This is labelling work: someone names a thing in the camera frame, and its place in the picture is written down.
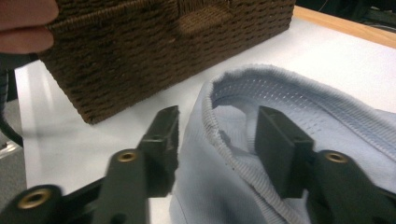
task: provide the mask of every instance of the human hand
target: human hand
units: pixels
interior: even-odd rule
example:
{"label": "human hand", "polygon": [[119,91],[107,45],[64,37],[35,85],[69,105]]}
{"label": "human hand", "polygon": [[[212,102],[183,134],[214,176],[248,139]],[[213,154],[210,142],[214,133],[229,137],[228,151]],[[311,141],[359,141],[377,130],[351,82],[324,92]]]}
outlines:
{"label": "human hand", "polygon": [[55,0],[0,0],[0,52],[25,54],[50,48],[53,36],[44,25],[58,13]]}

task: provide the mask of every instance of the clamp jaw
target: clamp jaw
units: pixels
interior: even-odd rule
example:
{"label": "clamp jaw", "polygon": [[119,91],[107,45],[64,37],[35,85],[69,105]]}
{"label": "clamp jaw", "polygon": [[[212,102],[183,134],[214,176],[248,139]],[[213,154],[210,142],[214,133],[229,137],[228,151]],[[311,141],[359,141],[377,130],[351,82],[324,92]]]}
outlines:
{"label": "clamp jaw", "polygon": [[312,224],[396,223],[396,195],[376,187],[356,162],[314,141],[280,111],[262,106],[256,152],[281,198],[301,198]]}
{"label": "clamp jaw", "polygon": [[178,110],[161,110],[136,149],[117,152],[106,176],[62,195],[43,185],[18,195],[0,214],[7,224],[149,223],[148,198],[165,197],[175,182]]}

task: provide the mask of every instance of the white table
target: white table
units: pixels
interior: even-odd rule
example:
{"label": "white table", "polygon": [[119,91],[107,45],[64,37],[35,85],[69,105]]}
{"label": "white table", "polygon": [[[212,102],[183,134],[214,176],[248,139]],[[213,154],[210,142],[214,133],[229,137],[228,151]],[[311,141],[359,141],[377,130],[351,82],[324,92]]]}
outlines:
{"label": "white table", "polygon": [[[43,63],[17,71],[28,187],[70,193],[106,173],[110,156],[136,147],[157,111],[179,105],[181,138],[202,84],[250,63],[284,67],[396,113],[396,49],[293,19],[290,29],[99,124],[84,123]],[[170,223],[170,197],[151,200],[151,223]]]}

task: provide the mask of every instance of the brown wicker basket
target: brown wicker basket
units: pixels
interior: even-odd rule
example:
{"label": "brown wicker basket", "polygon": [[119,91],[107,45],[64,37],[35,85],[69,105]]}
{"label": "brown wicker basket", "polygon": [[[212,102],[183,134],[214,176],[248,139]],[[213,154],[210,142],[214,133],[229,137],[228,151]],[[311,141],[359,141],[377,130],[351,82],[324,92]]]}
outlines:
{"label": "brown wicker basket", "polygon": [[289,28],[295,0],[58,0],[40,59],[88,123]]}

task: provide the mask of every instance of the cloth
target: cloth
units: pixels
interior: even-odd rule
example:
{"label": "cloth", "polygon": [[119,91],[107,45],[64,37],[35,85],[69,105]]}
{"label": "cloth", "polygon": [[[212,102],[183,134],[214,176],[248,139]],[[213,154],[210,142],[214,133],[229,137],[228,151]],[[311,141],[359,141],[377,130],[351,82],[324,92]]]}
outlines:
{"label": "cloth", "polygon": [[396,116],[290,71],[255,65],[203,86],[179,153],[173,223],[309,223],[304,198],[280,199],[256,156],[260,105],[293,120],[315,140],[315,151],[347,154],[377,186],[396,192]]}

